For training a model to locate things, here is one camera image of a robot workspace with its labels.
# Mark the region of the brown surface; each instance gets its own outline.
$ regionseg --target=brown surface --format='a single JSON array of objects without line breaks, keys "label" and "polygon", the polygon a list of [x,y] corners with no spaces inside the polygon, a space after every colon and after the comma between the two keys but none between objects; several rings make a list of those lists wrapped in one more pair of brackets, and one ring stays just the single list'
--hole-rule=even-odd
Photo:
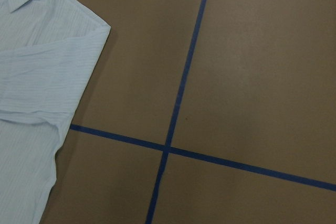
[{"label": "brown surface", "polygon": [[144,223],[161,153],[70,131],[41,224]]},{"label": "brown surface", "polygon": [[208,0],[173,146],[336,183],[335,0]]},{"label": "brown surface", "polygon": [[200,0],[78,0],[112,26],[74,123],[164,143]]},{"label": "brown surface", "polygon": [[324,189],[171,155],[153,223],[334,224],[335,202]]}]

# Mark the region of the light blue shirt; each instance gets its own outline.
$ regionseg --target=light blue shirt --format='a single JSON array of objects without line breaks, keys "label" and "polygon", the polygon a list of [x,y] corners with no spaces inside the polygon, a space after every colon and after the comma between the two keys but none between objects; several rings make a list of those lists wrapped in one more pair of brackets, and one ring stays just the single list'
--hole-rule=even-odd
[{"label": "light blue shirt", "polygon": [[110,26],[76,0],[0,0],[0,224],[38,224]]}]

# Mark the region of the dark blue grid line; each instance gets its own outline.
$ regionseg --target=dark blue grid line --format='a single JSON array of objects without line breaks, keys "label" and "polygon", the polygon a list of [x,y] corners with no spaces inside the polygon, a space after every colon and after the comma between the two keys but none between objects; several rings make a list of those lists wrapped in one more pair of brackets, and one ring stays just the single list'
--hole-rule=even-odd
[{"label": "dark blue grid line", "polygon": [[70,129],[74,131],[88,133],[88,134],[95,135],[95,136],[101,136],[101,137],[129,143],[129,144],[139,145],[139,146],[151,148],[151,149],[158,150],[158,151],[163,151],[164,149],[164,145],[162,144],[156,144],[156,143],[152,143],[152,142],[148,142],[148,141],[144,141],[144,140],[140,140],[140,139],[136,139],[136,138],[132,138],[128,136],[122,136],[122,135],[118,135],[114,133],[109,133],[106,131],[95,130],[92,128],[79,126],[75,124],[70,125]]},{"label": "dark blue grid line", "polygon": [[177,155],[184,156],[184,157],[198,159],[201,161],[206,161],[206,162],[213,163],[213,164],[224,165],[227,167],[244,170],[244,171],[251,172],[251,173],[262,174],[262,175],[266,175],[266,176],[273,177],[273,178],[280,178],[283,180],[288,180],[291,182],[296,182],[296,183],[300,183],[300,184],[304,184],[308,186],[314,186],[314,187],[319,187],[319,188],[323,188],[323,189],[327,189],[331,191],[336,191],[335,184],[322,182],[322,181],[310,179],[310,178],[304,178],[304,177],[300,177],[300,176],[296,176],[292,174],[277,172],[276,170],[269,170],[269,169],[265,169],[265,168],[258,167],[258,166],[247,165],[247,164],[230,161],[230,160],[219,158],[219,157],[208,156],[208,155],[204,155],[204,154],[200,154],[196,152],[190,152],[190,151],[186,151],[186,150],[174,148],[174,147],[171,148],[170,153],[177,154]]},{"label": "dark blue grid line", "polygon": [[[158,150],[158,151],[163,151],[164,149],[164,145],[161,145],[161,144],[155,144],[155,143],[147,142],[147,141],[140,140],[137,138],[132,138],[132,137],[122,136],[122,135],[109,133],[105,131],[95,130],[95,129],[91,129],[88,127],[78,126],[75,124],[72,124],[70,126],[70,129],[74,131],[79,131],[79,132],[84,132],[87,134],[95,135],[95,136],[101,136],[101,137],[109,138],[112,140],[129,143],[129,144],[143,146],[143,147],[151,148],[151,149]],[[251,172],[251,173],[261,174],[261,175],[279,178],[283,180],[288,180],[291,182],[300,183],[300,184],[304,184],[308,186],[336,191],[336,184],[327,183],[327,182],[305,178],[305,177],[300,177],[300,176],[296,176],[292,174],[282,173],[276,170],[270,170],[270,169],[266,169],[266,168],[262,168],[258,166],[247,165],[247,164],[230,161],[230,160],[219,158],[219,157],[209,156],[209,155],[205,155],[205,154],[201,154],[197,152],[191,152],[191,151],[187,151],[187,150],[183,150],[183,149],[179,149],[175,147],[170,148],[170,153],[183,156],[183,157],[197,159],[200,161],[209,162],[212,164],[223,165],[223,166],[227,166],[227,167],[231,167],[235,169],[240,169],[240,170],[244,170],[244,171]]]},{"label": "dark blue grid line", "polygon": [[163,149],[163,153],[162,153],[162,157],[161,157],[161,161],[160,161],[160,165],[159,165],[158,174],[156,176],[156,181],[155,181],[155,184],[154,184],[154,189],[153,189],[151,202],[150,202],[148,212],[147,212],[147,217],[146,217],[146,222],[145,222],[146,224],[151,224],[152,220],[153,220],[153,216],[154,216],[154,212],[155,212],[155,208],[156,208],[156,202],[157,202],[158,196],[159,196],[161,179],[162,179],[164,170],[165,170],[166,165],[167,165],[167,159],[168,159],[168,155],[169,155],[171,144],[172,144],[172,139],[173,139],[173,135],[174,135],[175,127],[176,127],[176,121],[177,121],[177,118],[178,118],[178,113],[180,111],[185,85],[186,85],[186,82],[187,82],[187,77],[188,77],[188,73],[189,73],[189,70],[190,70],[191,61],[193,59],[193,55],[194,55],[194,51],[195,51],[195,46],[196,46],[196,42],[197,42],[198,33],[200,32],[199,30],[200,30],[200,27],[201,27],[201,22],[202,22],[202,18],[203,18],[203,14],[204,14],[204,9],[205,9],[205,4],[206,4],[206,0],[201,0],[201,4],[199,6],[197,19],[196,19],[196,23],[195,23],[195,27],[194,27],[194,31],[193,31],[193,35],[192,35],[192,39],[191,39],[189,50],[188,50],[188,55],[187,55],[187,58],[186,58],[186,62],[185,62],[184,69],[183,69],[183,74],[182,74],[182,77],[181,77],[180,86],[179,86],[177,96],[176,96],[176,101],[175,101],[175,105],[174,105],[172,118],[171,118],[171,121],[170,121],[170,124],[169,124],[169,129],[168,129],[166,142],[165,142],[165,146],[164,146],[164,149]]}]

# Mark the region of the striped fabric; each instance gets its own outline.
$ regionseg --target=striped fabric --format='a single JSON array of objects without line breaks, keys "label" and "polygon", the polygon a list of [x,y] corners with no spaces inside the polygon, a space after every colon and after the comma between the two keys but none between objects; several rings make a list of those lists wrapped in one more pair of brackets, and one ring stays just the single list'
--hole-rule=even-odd
[{"label": "striped fabric", "polygon": [[0,224],[37,224],[110,26],[76,0],[0,0]]}]

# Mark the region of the brown floor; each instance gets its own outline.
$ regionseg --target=brown floor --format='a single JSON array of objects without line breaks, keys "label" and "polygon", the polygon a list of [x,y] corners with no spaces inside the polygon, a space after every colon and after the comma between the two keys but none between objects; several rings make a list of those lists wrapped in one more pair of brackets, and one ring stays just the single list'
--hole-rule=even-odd
[{"label": "brown floor", "polygon": [[[201,0],[112,26],[73,124],[164,144]],[[336,1],[207,0],[172,146],[336,184]],[[41,224],[145,223],[162,152],[70,130]],[[336,194],[170,154],[154,224],[336,223]]]}]

